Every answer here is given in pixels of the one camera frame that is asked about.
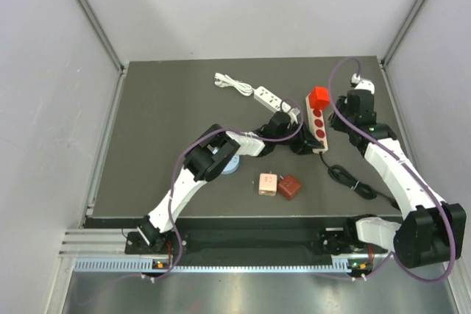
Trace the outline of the brown cube plug adapter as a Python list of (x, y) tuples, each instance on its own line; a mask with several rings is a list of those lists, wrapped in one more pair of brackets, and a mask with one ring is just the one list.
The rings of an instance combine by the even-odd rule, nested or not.
[(292, 200), (300, 191), (301, 183), (292, 175), (287, 174), (277, 184), (277, 192), (286, 200)]

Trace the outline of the white power strip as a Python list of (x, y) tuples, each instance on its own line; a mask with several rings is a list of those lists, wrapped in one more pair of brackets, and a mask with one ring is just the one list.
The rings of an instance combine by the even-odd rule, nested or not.
[(254, 89), (253, 97), (271, 112), (288, 113), (291, 110), (291, 106), (288, 103), (284, 102), (270, 90), (267, 90), (264, 86)]

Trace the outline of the pink cube plug adapter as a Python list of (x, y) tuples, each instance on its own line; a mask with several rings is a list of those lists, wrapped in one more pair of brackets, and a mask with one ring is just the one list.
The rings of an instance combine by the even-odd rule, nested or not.
[(258, 194), (275, 196), (277, 193), (278, 176), (273, 173), (261, 173), (258, 180)]

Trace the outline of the cream power strip red sockets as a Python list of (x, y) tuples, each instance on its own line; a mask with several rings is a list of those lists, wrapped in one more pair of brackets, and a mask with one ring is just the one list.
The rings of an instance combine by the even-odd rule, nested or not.
[(328, 151), (328, 143), (323, 111), (311, 108), (309, 96), (305, 97), (305, 105), (308, 129), (320, 145), (313, 147), (312, 151), (314, 154), (325, 153)]

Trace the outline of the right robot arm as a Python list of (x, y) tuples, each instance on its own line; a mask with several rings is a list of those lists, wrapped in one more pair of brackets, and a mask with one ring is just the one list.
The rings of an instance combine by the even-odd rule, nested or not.
[(369, 90), (353, 89), (340, 96), (329, 125), (378, 172), (394, 197), (403, 220), (357, 216), (343, 234), (353, 252), (370, 243), (393, 251), (406, 268), (443, 263), (461, 256), (467, 214), (435, 193), (405, 156), (396, 134), (376, 121), (375, 98)]

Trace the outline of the red cube plug adapter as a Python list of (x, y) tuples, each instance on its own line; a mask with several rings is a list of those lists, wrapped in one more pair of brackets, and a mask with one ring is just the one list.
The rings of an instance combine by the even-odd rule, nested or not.
[(308, 95), (312, 110), (324, 110), (330, 105), (329, 91), (326, 87), (316, 86)]

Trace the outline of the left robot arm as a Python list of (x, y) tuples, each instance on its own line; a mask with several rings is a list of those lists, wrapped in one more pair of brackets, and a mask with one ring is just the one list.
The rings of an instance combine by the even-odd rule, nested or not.
[(313, 154), (326, 147), (303, 121), (281, 111), (249, 132), (212, 125), (178, 157), (169, 191), (137, 226), (143, 246), (150, 252), (162, 251), (166, 233), (173, 229), (187, 203), (201, 187), (221, 175), (234, 156), (264, 157), (277, 145), (287, 145), (298, 155)]

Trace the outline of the round light blue socket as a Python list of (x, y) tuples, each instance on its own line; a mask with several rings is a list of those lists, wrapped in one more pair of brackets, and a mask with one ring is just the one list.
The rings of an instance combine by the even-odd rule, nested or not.
[(240, 156), (235, 155), (230, 159), (228, 164), (226, 164), (226, 166), (222, 170), (222, 174), (227, 175), (227, 174), (234, 173), (238, 169), (239, 165), (240, 165)]

